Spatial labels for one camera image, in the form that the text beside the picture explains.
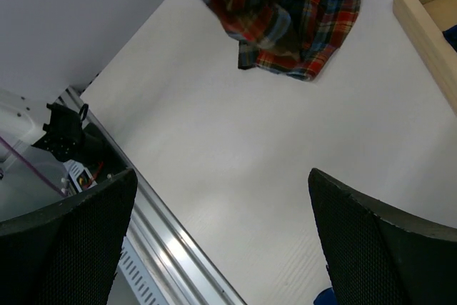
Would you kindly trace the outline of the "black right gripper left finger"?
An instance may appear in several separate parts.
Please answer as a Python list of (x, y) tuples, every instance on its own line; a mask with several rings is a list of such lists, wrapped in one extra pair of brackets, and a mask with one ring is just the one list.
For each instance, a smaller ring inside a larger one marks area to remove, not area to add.
[(126, 169), (1, 223), (2, 304), (106, 304), (134, 206)]

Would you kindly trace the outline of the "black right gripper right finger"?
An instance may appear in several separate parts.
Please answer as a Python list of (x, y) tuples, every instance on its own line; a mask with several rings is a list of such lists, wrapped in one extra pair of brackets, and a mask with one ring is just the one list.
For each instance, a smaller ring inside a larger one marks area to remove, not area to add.
[(456, 229), (312, 169), (308, 191), (338, 304), (455, 304)]

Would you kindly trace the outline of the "red brown plaid shirt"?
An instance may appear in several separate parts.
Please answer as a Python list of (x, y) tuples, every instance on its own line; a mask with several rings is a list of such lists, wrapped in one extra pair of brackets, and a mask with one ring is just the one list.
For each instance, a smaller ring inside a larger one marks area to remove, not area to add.
[(355, 24), (361, 0), (202, 0), (238, 41), (238, 68), (315, 79)]

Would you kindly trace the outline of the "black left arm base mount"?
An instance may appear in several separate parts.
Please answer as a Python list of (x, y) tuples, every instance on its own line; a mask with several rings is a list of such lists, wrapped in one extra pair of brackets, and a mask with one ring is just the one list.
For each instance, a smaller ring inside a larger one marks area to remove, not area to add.
[(52, 103), (46, 108), (51, 111), (49, 123), (44, 123), (44, 135), (32, 146), (47, 151), (60, 162), (74, 160), (93, 165), (104, 159), (105, 143), (83, 130), (89, 105), (84, 104), (79, 112), (63, 105)]

